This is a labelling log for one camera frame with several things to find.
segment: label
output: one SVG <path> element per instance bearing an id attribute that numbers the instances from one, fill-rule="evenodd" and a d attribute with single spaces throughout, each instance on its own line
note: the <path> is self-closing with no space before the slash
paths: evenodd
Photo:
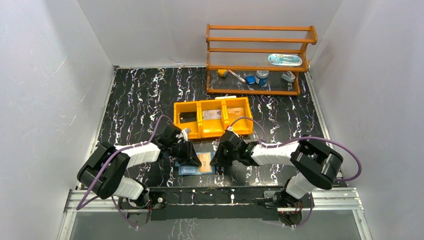
<path id="1" fill-rule="evenodd" d="M 198 158 L 201 162 L 201 166 L 199 166 L 199 173 L 209 173 L 212 171 L 212 166 L 209 165 L 211 163 L 211 153 L 199 153 Z"/>

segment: blue pad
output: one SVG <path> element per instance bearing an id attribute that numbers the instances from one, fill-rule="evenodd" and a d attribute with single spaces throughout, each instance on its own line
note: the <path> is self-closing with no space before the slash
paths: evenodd
<path id="1" fill-rule="evenodd" d="M 214 157 L 213 152 L 197 152 L 197 156 L 199 154 L 206 154 L 210 153 L 210 159 Z M 187 175 L 203 175 L 203 174 L 214 174 L 215 173 L 215 166 L 211 166 L 211 171 L 209 172 L 199 172 L 198 166 L 192 166 L 192 165 L 184 165 L 181 166 L 178 162 L 175 162 L 175 166 L 178 167 L 178 175 L 180 176 L 187 176 Z"/>

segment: orange shelf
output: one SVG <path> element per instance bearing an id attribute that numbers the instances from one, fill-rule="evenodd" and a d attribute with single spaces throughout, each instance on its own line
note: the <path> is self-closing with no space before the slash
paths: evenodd
<path id="1" fill-rule="evenodd" d="M 206 69 L 208 82 L 207 93 L 238 93 L 238 94 L 265 94 L 265 95 L 292 95 L 300 94 L 298 73 L 309 70 L 309 62 L 306 57 L 308 44 L 315 45 L 318 41 L 315 27 L 311 26 L 231 26 L 231 25 L 207 25 L 206 43 L 207 59 Z M 222 43 L 228 42 L 231 47 L 223 47 Z M 258 42 L 268 43 L 273 48 L 241 48 L 242 43 Z M 287 44 L 301 44 L 300 49 L 286 49 Z M 291 54 L 302 59 L 299 66 L 278 66 L 268 62 L 269 54 Z M 273 72 L 291 71 L 296 75 L 294 91 L 252 91 L 252 90 L 228 90 L 211 89 L 209 76 L 210 71 L 229 69 L 233 71 L 257 71 L 268 70 Z"/>

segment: white wall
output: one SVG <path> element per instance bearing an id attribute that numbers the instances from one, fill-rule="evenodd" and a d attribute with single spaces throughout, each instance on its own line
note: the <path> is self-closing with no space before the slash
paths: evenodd
<path id="1" fill-rule="evenodd" d="M 342 0 L 78 0 L 113 65 L 206 65 L 206 25 L 314 25 L 322 38 Z M 308 47 L 311 58 L 316 45 Z"/>
<path id="2" fill-rule="evenodd" d="M 0 0 L 0 233 L 57 238 L 113 66 L 76 0 Z"/>
<path id="3" fill-rule="evenodd" d="M 352 185 L 375 240 L 424 234 L 423 13 L 423 1 L 345 0 L 311 62 L 331 137 L 362 160 Z"/>

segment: card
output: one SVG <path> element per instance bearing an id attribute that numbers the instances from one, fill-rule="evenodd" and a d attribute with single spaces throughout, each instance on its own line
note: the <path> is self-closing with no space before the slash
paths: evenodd
<path id="1" fill-rule="evenodd" d="M 195 111 L 181 112 L 179 114 L 179 122 L 182 124 L 196 122 L 197 121 L 196 115 L 197 115 L 197 112 Z"/>
<path id="2" fill-rule="evenodd" d="M 203 111 L 203 119 L 211 120 L 211 119 L 221 119 L 221 110 L 205 110 Z"/>
<path id="3" fill-rule="evenodd" d="M 244 107 L 233 107 L 228 108 L 228 118 L 240 118 L 245 117 L 245 108 Z"/>
<path id="4" fill-rule="evenodd" d="M 211 163 L 211 153 L 199 153 L 198 158 L 201 162 L 201 166 L 199 166 L 199 173 L 210 173 L 212 171 L 212 166 L 209 165 Z"/>

